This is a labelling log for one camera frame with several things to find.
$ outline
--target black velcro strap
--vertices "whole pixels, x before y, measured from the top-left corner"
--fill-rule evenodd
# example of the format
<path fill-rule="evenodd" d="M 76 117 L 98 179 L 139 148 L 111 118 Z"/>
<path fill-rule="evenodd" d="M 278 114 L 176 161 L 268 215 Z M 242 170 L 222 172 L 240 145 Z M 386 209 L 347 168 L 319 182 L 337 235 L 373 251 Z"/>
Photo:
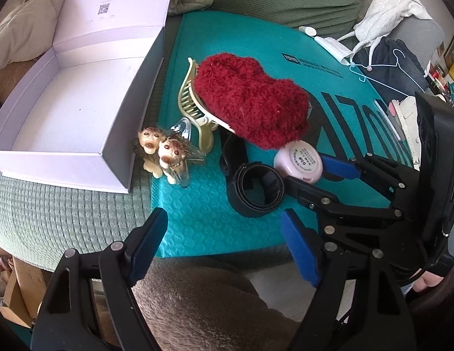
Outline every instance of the black velcro strap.
<path fill-rule="evenodd" d="M 248 162 L 245 142 L 220 129 L 222 155 L 219 165 L 226 176 L 227 198 L 232 208 L 247 218 L 275 210 L 284 199 L 284 180 L 271 166 Z"/>

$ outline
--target pink round container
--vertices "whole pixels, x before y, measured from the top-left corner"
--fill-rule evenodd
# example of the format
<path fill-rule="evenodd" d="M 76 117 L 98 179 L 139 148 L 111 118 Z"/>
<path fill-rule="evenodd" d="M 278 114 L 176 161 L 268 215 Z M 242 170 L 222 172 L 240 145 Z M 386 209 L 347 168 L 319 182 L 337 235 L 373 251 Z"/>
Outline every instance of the pink round container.
<path fill-rule="evenodd" d="M 315 183 L 323 173 L 318 152 L 305 141 L 292 141 L 274 157 L 274 168 L 283 178 L 292 176 L 307 183 Z"/>

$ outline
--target clear plastic hair clip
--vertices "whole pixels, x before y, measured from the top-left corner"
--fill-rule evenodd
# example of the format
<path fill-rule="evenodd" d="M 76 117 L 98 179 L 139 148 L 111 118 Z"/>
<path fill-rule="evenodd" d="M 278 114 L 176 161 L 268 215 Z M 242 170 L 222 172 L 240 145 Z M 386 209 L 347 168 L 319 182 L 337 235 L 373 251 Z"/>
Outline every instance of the clear plastic hair clip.
<path fill-rule="evenodd" d="M 167 176 L 171 185 L 188 187 L 188 165 L 205 164 L 206 153 L 190 141 L 191 122 L 182 118 L 170 131 L 151 127 L 144 128 L 132 141 L 133 152 L 144 159 L 144 170 L 154 178 Z"/>

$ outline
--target box lid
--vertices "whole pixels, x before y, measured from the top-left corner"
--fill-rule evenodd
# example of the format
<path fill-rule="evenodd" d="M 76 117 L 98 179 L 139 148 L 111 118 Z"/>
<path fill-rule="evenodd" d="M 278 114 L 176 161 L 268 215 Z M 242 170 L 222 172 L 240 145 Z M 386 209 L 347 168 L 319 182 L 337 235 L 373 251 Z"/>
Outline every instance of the box lid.
<path fill-rule="evenodd" d="M 71 41 L 72 45 L 63 49 L 66 51 L 117 39 L 156 35 L 165 25 L 168 3 L 169 0 L 65 0 L 53 46 Z M 144 31 L 144 28 L 156 31 Z M 120 34 L 116 38 L 111 33 L 115 30 Z M 83 38 L 89 36 L 92 37 L 90 42 Z"/>

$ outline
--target cardboard box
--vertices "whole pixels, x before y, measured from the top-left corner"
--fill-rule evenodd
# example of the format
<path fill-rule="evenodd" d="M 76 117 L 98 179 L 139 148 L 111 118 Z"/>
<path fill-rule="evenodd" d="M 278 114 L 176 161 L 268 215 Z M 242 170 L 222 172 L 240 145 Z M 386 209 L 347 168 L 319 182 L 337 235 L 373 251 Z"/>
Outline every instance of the cardboard box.
<path fill-rule="evenodd" d="M 15 272 L 9 278 L 3 301 L 7 306 L 0 306 L 0 312 L 3 314 L 3 317 L 20 326 L 32 327 L 32 319 L 25 306 Z"/>
<path fill-rule="evenodd" d="M 13 259 L 17 282 L 25 306 L 29 312 L 29 317 L 37 319 L 38 308 L 40 307 L 47 290 L 44 271 L 19 260 L 16 257 L 13 257 Z"/>
<path fill-rule="evenodd" d="M 169 0 L 65 0 L 53 47 L 0 110 L 6 177 L 128 193 Z"/>

